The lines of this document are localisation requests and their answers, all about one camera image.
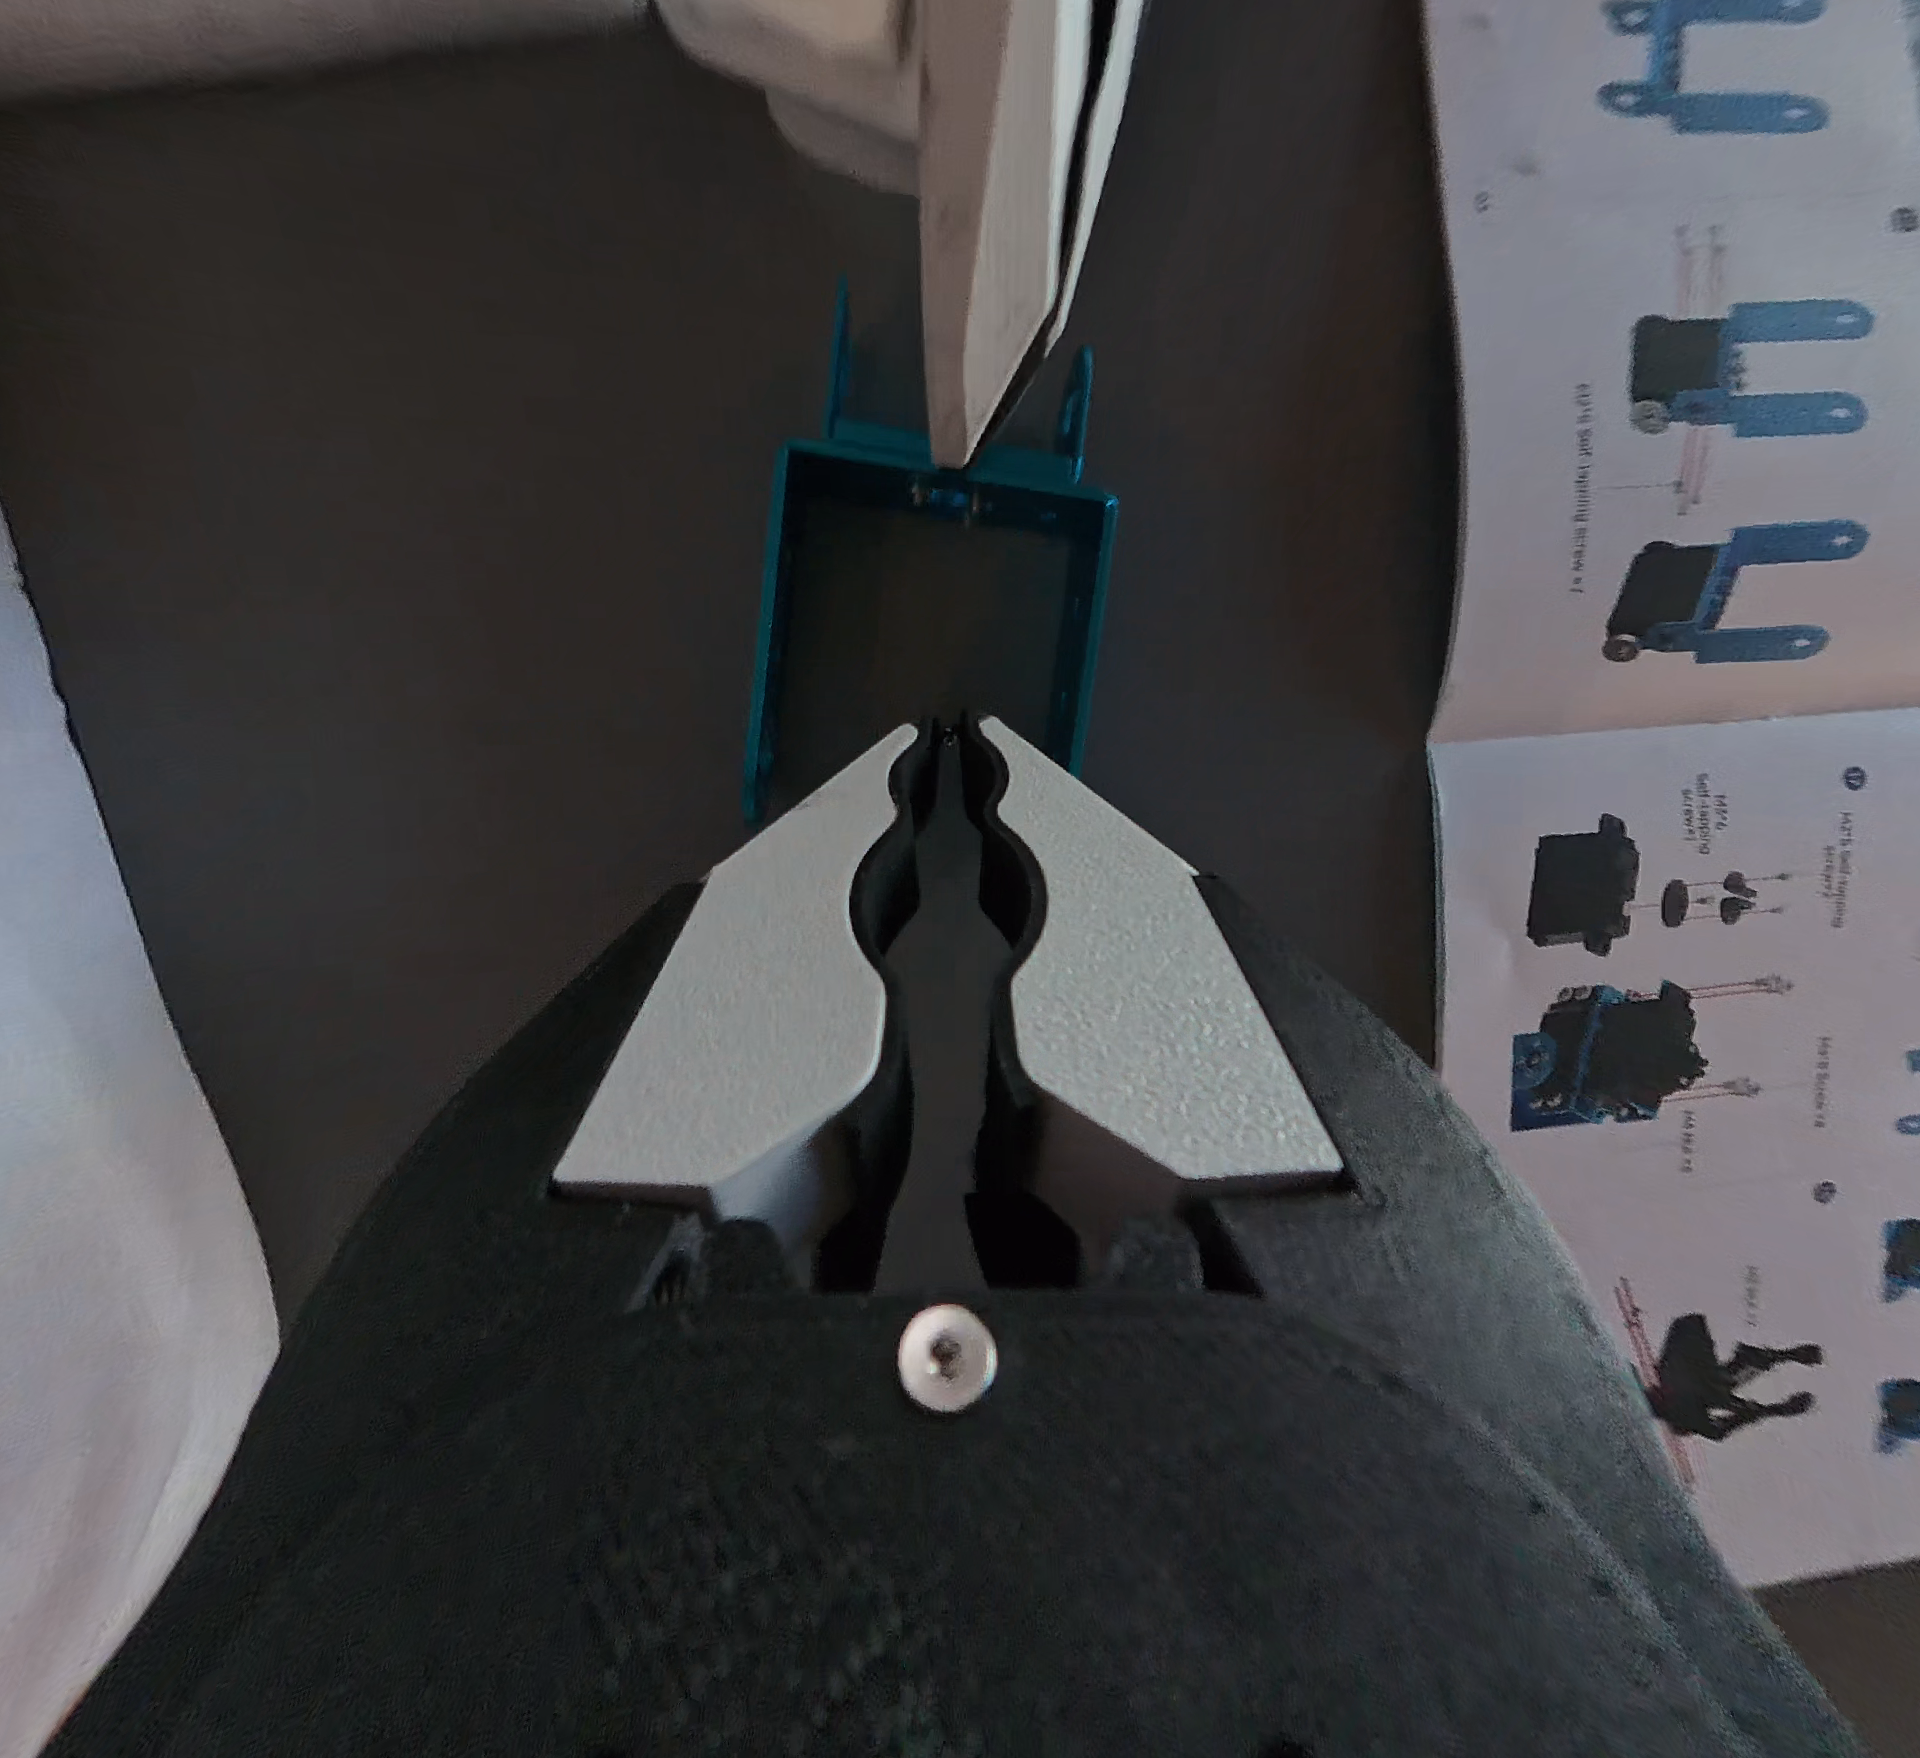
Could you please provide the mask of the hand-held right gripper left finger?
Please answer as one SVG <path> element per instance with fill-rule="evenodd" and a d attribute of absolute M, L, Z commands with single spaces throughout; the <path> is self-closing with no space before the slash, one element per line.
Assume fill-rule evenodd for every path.
<path fill-rule="evenodd" d="M 719 862 L 554 1188 L 830 1237 L 885 1211 L 910 1129 L 885 958 L 920 902 L 939 740 L 897 725 Z"/>

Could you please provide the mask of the blue metal U bracket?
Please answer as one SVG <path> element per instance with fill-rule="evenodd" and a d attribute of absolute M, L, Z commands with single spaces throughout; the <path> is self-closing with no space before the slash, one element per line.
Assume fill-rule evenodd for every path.
<path fill-rule="evenodd" d="M 826 421 L 813 450 L 899 471 L 911 488 L 936 492 L 989 482 L 1028 492 L 1071 492 L 1084 483 L 1093 388 L 1092 347 L 1082 347 L 1074 358 L 1049 447 L 989 440 L 964 467 L 939 465 L 922 433 L 853 416 L 848 410 L 849 381 L 851 304 L 849 286 L 841 279 L 835 288 Z"/>
<path fill-rule="evenodd" d="M 995 715 L 1084 767 L 1120 502 L 1068 438 L 939 467 L 853 425 L 780 450 L 740 806 L 761 826 L 879 736 Z"/>

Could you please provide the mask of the dark desk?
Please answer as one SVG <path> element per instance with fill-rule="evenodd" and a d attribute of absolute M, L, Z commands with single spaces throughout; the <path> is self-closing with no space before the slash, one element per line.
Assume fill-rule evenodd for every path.
<path fill-rule="evenodd" d="M 1074 323 L 1093 783 L 1433 1037 L 1457 374 L 1423 0 L 1154 0 Z M 659 32 L 5 135 L 5 502 L 300 1300 L 430 1109 L 736 836 L 766 470 L 903 201 Z"/>

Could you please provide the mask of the person's white clothing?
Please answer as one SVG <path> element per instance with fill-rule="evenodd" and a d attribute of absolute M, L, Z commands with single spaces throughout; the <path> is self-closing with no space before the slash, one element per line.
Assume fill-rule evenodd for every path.
<path fill-rule="evenodd" d="M 197 1528 L 278 1348 L 2 541 L 2 1752 L 37 1754 Z"/>

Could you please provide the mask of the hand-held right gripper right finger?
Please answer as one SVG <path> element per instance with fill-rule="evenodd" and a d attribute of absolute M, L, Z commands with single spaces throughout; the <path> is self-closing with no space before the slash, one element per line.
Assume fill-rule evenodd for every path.
<path fill-rule="evenodd" d="M 1188 858 L 992 715 L 967 724 L 967 810 L 1007 947 L 977 1199 L 1120 1227 L 1344 1178 Z"/>

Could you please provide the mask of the open assembly instruction manual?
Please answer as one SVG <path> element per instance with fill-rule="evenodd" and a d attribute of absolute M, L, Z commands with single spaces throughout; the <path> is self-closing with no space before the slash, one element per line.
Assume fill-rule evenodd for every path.
<path fill-rule="evenodd" d="M 1916 1557 L 1916 0 L 1427 0 L 1443 1067 L 1741 1579 Z"/>

